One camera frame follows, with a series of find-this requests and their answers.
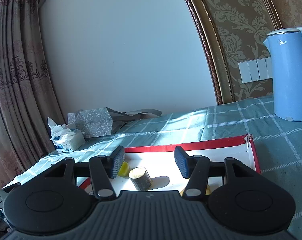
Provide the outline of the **dark eggplant chunk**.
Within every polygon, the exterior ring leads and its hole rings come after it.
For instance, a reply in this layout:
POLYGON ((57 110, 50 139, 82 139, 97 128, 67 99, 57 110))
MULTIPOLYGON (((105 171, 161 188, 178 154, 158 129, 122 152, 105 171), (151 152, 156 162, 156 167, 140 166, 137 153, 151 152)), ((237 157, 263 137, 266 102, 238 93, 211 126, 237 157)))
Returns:
POLYGON ((145 167, 135 167, 128 174, 137 191, 147 191, 152 186, 152 179, 145 167))

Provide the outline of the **yellow bell pepper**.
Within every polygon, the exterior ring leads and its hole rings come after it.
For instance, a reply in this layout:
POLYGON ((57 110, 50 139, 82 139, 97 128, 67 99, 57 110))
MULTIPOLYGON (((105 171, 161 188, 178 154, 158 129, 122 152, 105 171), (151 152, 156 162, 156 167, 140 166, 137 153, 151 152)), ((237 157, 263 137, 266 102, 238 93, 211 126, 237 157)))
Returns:
MULTIPOLYGON (((188 189, 186 195, 191 196, 191 197, 196 197, 199 196, 201 194, 201 191, 199 189, 188 189)), ((211 189, 209 184, 207 184, 206 186, 206 193, 205 195, 210 195, 211 194, 211 189)))

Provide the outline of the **light blue electric kettle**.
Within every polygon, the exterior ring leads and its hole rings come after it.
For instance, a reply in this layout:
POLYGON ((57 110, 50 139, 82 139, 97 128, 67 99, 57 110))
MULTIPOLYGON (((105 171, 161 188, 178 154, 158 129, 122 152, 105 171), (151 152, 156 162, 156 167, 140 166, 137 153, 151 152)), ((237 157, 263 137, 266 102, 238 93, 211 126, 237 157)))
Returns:
POLYGON ((274 113, 302 121, 302 27, 272 31, 264 45, 271 56, 274 113))

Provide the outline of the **teal plaid tablecloth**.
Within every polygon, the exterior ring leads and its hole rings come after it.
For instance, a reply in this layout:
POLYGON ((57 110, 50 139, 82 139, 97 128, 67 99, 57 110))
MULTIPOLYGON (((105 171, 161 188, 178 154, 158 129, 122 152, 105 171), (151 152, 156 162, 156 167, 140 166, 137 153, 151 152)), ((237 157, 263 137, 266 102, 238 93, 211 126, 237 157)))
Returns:
POLYGON ((3 203, 3 239, 302 239, 302 121, 274 113, 272 96, 132 121, 53 151, 16 176, 3 203), (94 197, 89 159, 117 146, 180 145, 251 135, 260 173, 227 182, 203 201, 94 197))

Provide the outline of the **white tissue pack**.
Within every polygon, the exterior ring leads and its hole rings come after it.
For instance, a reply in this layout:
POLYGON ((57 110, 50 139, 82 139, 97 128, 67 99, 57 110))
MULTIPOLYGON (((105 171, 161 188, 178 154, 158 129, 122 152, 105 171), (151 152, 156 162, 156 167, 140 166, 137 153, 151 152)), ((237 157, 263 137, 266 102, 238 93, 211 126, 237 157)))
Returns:
POLYGON ((58 125, 51 118, 47 118, 47 124, 51 129, 50 141, 53 142, 58 153, 76 151, 85 143, 83 133, 75 124, 58 125))

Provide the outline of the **gold ornate wall frame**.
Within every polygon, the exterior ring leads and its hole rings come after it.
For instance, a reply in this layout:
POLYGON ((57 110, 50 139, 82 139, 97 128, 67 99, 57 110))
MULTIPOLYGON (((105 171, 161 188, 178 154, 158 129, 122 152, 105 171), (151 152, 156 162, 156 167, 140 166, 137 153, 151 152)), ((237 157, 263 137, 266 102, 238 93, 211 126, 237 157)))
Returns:
POLYGON ((238 64, 270 54, 263 42, 282 28, 272 0, 185 0, 208 61, 218 104, 273 92, 272 81, 244 83, 238 64))

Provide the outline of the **small green tomato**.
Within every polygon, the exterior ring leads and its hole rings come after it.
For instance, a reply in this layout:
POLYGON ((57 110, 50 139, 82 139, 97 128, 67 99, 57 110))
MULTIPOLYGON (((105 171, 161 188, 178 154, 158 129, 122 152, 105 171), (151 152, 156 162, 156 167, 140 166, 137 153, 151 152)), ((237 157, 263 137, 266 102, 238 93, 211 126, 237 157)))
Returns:
POLYGON ((124 161, 121 165, 120 170, 118 171, 118 176, 126 177, 129 173, 129 171, 130 171, 130 166, 126 161, 124 161))

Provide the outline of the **red shallow cardboard box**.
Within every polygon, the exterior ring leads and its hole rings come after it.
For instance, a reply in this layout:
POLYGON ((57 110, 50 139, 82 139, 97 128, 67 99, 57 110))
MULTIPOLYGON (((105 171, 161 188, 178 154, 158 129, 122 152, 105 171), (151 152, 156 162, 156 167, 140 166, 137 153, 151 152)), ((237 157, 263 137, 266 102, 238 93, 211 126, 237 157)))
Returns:
POLYGON ((180 145, 118 146, 99 158, 117 198, 157 202, 183 190, 206 194, 227 182, 227 170, 236 178, 260 173, 251 135, 180 145))

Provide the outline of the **brown patterned curtain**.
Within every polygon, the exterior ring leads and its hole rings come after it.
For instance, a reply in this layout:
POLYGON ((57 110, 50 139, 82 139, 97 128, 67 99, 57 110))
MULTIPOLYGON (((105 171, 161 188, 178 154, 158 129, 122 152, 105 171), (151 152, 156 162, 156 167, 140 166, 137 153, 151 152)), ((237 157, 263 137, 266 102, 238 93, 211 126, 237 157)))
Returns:
POLYGON ((54 150, 64 122, 45 59, 38 0, 0 0, 0 188, 54 150))

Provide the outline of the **grey patterned gift bag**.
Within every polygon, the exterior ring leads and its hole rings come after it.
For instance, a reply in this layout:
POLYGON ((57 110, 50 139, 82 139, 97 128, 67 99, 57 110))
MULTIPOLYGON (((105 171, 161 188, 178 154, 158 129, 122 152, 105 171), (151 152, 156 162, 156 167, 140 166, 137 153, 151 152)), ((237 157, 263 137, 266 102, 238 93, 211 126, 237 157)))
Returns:
POLYGON ((67 114, 67 123, 74 124, 84 134, 84 138, 97 138, 116 133, 125 124, 146 119, 150 116, 161 116, 157 109, 139 109, 130 112, 119 112, 109 107, 80 110, 67 114))

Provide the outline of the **white wall switch panel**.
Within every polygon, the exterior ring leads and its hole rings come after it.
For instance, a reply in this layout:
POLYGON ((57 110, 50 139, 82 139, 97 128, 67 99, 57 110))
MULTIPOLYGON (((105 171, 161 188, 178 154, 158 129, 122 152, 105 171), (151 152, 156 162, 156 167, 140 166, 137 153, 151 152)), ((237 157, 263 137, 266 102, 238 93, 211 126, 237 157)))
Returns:
POLYGON ((242 83, 271 79, 272 62, 270 57, 238 63, 242 83))

